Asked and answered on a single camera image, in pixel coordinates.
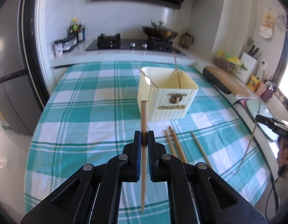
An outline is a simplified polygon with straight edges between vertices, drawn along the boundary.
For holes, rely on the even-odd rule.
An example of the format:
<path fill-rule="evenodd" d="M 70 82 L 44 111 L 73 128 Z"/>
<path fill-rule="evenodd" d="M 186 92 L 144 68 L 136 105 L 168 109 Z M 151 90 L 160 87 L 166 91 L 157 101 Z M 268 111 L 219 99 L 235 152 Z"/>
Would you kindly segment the person's right hand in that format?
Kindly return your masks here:
<path fill-rule="evenodd" d="M 288 164 L 288 146 L 286 147 L 285 143 L 286 141 L 282 139 L 279 144 L 277 163 L 280 167 Z"/>

